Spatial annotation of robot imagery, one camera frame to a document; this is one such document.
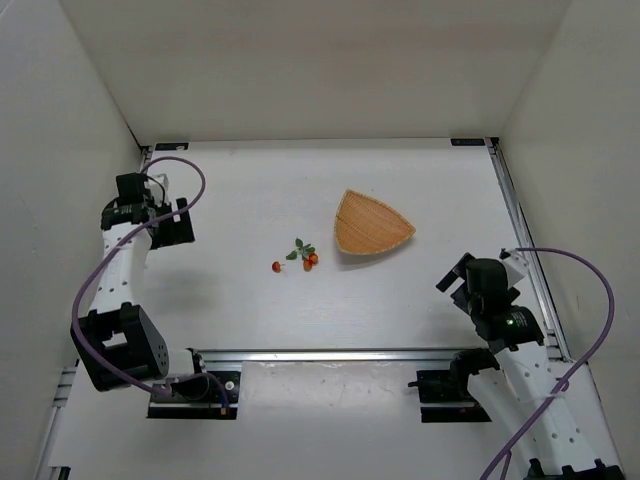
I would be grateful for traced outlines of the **fake cherry tomato sprig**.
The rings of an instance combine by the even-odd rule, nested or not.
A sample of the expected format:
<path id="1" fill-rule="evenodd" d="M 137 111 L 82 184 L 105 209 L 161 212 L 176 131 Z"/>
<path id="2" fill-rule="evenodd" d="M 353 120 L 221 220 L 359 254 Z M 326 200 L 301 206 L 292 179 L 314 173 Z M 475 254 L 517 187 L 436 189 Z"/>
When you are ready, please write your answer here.
<path id="1" fill-rule="evenodd" d="M 300 238 L 294 240 L 295 249 L 292 250 L 286 259 L 289 261 L 300 260 L 305 272 L 310 272 L 319 263 L 319 256 L 316 249 L 311 244 L 305 244 Z"/>

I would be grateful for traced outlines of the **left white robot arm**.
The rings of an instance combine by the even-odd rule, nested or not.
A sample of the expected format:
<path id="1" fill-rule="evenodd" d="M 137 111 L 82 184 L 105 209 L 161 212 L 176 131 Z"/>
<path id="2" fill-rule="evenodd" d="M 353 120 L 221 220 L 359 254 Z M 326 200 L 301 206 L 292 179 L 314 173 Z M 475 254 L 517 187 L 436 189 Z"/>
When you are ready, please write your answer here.
<path id="1" fill-rule="evenodd" d="M 171 386 L 198 378 L 172 375 L 171 354 L 140 302 L 149 252 L 195 240 L 194 200 L 168 196 L 168 179 L 146 172 L 119 175 L 118 195 L 101 212 L 103 258 L 73 306 L 70 334 L 93 386 L 100 392 L 136 387 L 168 396 Z"/>

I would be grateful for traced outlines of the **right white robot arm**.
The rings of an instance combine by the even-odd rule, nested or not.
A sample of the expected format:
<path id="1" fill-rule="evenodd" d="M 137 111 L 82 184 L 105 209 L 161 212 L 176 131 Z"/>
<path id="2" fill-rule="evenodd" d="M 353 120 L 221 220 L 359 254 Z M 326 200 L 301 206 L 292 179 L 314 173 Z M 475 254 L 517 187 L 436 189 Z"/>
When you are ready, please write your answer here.
<path id="1" fill-rule="evenodd" d="M 524 479 L 621 479 L 618 465 L 601 460 L 581 432 L 566 392 L 571 377 L 606 339 L 615 299 L 604 286 L 608 312 L 590 349 L 556 376 L 543 332 L 532 311 L 516 305 L 517 283 L 529 272 L 525 249 L 504 250 L 499 258 L 466 253 L 439 281 L 454 305 L 471 319 L 483 348 L 461 351 L 450 364 L 454 385 L 479 403 L 507 435 L 504 446 L 481 476 L 505 477 L 516 466 Z"/>

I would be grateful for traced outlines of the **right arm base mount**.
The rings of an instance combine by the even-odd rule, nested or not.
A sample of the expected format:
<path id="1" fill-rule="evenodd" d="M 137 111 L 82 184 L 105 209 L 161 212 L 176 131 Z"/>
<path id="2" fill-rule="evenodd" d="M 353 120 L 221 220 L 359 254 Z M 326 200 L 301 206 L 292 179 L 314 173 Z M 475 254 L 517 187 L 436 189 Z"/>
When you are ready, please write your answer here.
<path id="1" fill-rule="evenodd" d="M 407 384 L 418 392 L 422 424 L 488 423 L 489 415 L 468 391 L 471 376 L 482 370 L 498 370 L 486 348 L 456 353 L 446 370 L 418 370 Z"/>

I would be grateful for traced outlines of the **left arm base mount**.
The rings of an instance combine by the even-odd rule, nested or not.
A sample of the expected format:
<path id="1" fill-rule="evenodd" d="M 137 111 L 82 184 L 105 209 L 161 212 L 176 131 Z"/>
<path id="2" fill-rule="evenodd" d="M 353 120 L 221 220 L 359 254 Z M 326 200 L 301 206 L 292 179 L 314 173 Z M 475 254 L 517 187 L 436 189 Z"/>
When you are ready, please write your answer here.
<path id="1" fill-rule="evenodd" d="M 220 388 L 210 379 L 190 380 L 176 387 L 170 397 L 153 394 L 147 407 L 147 418 L 154 420 L 236 420 L 241 392 L 241 370 L 224 367 L 211 370 L 221 382 L 228 402 Z"/>

